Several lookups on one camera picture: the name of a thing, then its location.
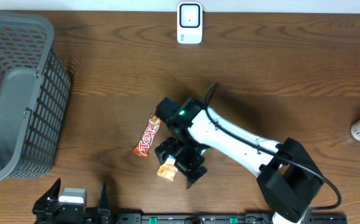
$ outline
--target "gray plastic basket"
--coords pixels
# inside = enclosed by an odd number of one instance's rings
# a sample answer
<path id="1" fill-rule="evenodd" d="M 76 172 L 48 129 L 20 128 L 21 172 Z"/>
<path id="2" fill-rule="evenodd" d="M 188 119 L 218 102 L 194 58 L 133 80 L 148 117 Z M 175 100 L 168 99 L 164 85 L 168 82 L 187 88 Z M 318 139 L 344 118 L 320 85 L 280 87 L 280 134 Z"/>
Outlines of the gray plastic basket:
<path id="1" fill-rule="evenodd" d="M 0 12 L 0 180 L 52 167 L 70 78 L 41 16 Z"/>

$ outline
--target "orange snack wrapper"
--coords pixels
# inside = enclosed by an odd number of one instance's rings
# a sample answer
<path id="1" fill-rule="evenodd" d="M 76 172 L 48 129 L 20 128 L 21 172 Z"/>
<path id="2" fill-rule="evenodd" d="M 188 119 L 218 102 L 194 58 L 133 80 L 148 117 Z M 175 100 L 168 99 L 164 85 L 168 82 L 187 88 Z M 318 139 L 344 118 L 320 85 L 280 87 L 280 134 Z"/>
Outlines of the orange snack wrapper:
<path id="1" fill-rule="evenodd" d="M 144 134 L 141 137 L 141 140 L 138 142 L 138 145 L 135 149 L 132 150 L 132 153 L 135 155 L 148 158 L 149 149 L 154 142 L 157 131 L 162 125 L 162 121 L 156 116 L 156 109 L 152 110 L 150 115 L 148 125 L 144 131 Z"/>
<path id="2" fill-rule="evenodd" d="M 176 176 L 178 169 L 174 166 L 175 159 L 172 156 L 169 156 L 166 159 L 166 162 L 159 167 L 159 170 L 157 171 L 157 175 L 159 177 L 163 177 L 165 179 L 174 181 L 174 177 Z"/>

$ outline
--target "wood grain surface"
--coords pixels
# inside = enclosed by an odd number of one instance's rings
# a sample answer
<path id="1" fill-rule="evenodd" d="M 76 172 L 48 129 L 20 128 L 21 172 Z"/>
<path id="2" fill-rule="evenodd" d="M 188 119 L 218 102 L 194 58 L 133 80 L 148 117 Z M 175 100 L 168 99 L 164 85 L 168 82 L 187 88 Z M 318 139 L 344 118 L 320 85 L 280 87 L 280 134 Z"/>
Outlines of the wood grain surface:
<path id="1" fill-rule="evenodd" d="M 55 165 L 35 180 L 0 182 L 0 223 L 33 223 L 34 202 L 60 177 L 98 204 L 145 213 L 269 210 L 256 178 L 217 150 L 190 190 L 178 174 L 157 177 L 158 160 L 132 154 L 154 105 L 202 98 L 228 120 L 267 138 L 300 141 L 343 195 L 335 211 L 360 223 L 360 15 L 205 14 L 203 42 L 176 41 L 176 13 L 26 12 L 55 27 L 73 91 Z M 164 126 L 153 148 L 170 136 Z M 312 205 L 336 200 L 325 185 Z"/>

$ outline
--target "green clip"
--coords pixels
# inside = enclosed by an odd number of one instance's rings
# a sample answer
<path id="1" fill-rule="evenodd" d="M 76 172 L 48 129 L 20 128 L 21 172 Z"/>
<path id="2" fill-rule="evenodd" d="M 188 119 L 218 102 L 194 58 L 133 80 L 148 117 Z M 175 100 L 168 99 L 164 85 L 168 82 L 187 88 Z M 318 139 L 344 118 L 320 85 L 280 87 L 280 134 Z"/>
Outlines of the green clip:
<path id="1" fill-rule="evenodd" d="M 238 218 L 230 218 L 229 219 L 229 224 L 235 224 L 238 223 Z"/>
<path id="2" fill-rule="evenodd" d="M 157 224 L 157 218 L 149 218 L 149 224 Z"/>

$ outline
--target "white device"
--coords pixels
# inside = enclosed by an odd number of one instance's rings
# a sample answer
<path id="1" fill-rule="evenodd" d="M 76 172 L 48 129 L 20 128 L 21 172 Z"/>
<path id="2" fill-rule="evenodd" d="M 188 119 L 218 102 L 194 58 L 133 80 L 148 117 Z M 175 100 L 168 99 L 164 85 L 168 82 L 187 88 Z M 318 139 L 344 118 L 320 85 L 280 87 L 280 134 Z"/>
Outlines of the white device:
<path id="1" fill-rule="evenodd" d="M 59 202 L 66 203 L 80 203 L 84 205 L 84 209 L 87 207 L 87 192 L 85 189 L 73 189 L 65 188 L 58 198 Z"/>
<path id="2" fill-rule="evenodd" d="M 177 41 L 199 44 L 203 33 L 203 10 L 197 2 L 181 2 L 177 7 Z"/>

